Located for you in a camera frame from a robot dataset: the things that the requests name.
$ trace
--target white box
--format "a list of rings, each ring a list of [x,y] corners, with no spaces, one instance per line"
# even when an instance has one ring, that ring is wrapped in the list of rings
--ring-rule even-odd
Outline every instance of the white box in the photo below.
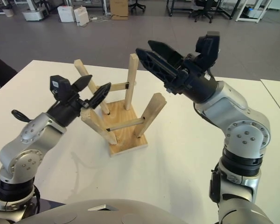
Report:
[[[61,22],[75,22],[76,18],[72,6],[59,6],[57,8]]]
[[[84,26],[89,22],[89,16],[85,7],[75,9],[74,13],[78,26]]]

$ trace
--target black cable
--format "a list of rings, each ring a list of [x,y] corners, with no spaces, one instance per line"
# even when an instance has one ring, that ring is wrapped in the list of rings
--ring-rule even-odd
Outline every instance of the black cable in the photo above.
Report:
[[[34,185],[34,194],[35,194],[35,197],[36,197],[36,206],[37,206],[37,214],[40,212],[41,210],[41,194],[38,190],[38,188]]]
[[[209,122],[210,124],[218,127],[217,125],[215,125],[213,122],[211,122],[210,119],[208,119],[207,117],[205,117],[203,114],[199,113],[199,111],[195,108],[195,103],[193,102],[193,107],[194,107],[194,111],[204,120],[206,120],[207,122]]]
[[[59,103],[59,101],[56,101],[48,110],[51,110],[53,107],[55,107],[57,104]]]
[[[214,77],[213,74],[212,74],[211,71],[210,71],[210,67],[207,69],[207,73],[208,73],[211,77]]]

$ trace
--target black object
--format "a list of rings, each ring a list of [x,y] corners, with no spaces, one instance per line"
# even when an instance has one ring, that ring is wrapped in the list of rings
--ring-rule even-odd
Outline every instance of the black object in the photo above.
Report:
[[[209,99],[216,91],[217,82],[205,71],[213,66],[219,52],[219,32],[208,32],[198,39],[198,56],[188,54],[183,57],[170,46],[156,41],[148,41],[153,51],[136,49],[144,68],[164,82],[164,87],[173,94],[184,94],[195,103]]]
[[[233,199],[233,198],[236,198],[236,199],[242,199],[242,200],[245,200],[245,201],[249,201],[248,199],[244,198],[244,197],[241,197],[241,196],[238,196],[238,195],[233,195],[233,194],[222,194],[222,199],[227,201],[227,200],[230,200],[230,199]]]
[[[17,74],[16,70],[8,66],[0,59],[0,86],[4,86],[10,79]]]
[[[34,178],[17,184],[5,183],[0,180],[0,200],[4,202],[15,202],[28,196],[33,189]]]
[[[14,115],[15,118],[17,118],[20,121],[27,122],[27,123],[31,121],[31,119],[29,119],[25,114],[21,113],[18,110],[12,110],[11,113],[12,115]]]
[[[228,12],[226,12],[224,9],[222,9],[220,7],[221,2],[222,2],[222,0],[219,0],[216,10],[211,10],[211,12],[223,14],[223,15],[227,16],[230,20],[232,20],[235,12],[237,11],[238,5],[241,2],[241,0],[237,1],[237,3],[235,4],[231,14],[229,14]],[[168,14],[169,14],[170,17],[172,16],[173,11],[193,11],[192,8],[174,8],[174,4],[175,4],[175,0],[172,0],[171,7],[169,7],[169,0],[167,0],[166,8],[168,10]]]
[[[220,202],[220,190],[221,190],[221,174],[218,171],[216,165],[215,170],[212,170],[211,179],[210,179],[210,193],[209,196],[211,200],[215,203]]]
[[[142,9],[142,12],[145,12],[145,9],[146,9],[146,6],[142,5],[142,4],[139,4],[138,0],[136,0],[136,2],[134,4],[129,5],[129,7],[132,7],[131,12],[133,12],[133,10],[136,10],[136,7]]]
[[[68,79],[61,76],[50,77],[50,90],[57,100],[47,113],[58,124],[66,127],[76,117],[80,116],[81,108],[95,109],[107,96],[110,91],[111,83],[102,85],[90,100],[81,100],[79,92],[83,90],[91,80],[92,75],[80,77],[73,85]]]
[[[223,149],[222,164],[231,172],[241,176],[255,176],[258,174],[262,157],[257,159],[243,158]]]
[[[213,16],[210,15],[209,12],[212,7],[217,6],[217,2],[214,0],[195,0],[195,3],[197,6],[203,7],[203,9],[197,10],[198,13],[195,16],[195,22],[197,22],[199,17],[206,16],[210,20],[210,23],[212,23]]]

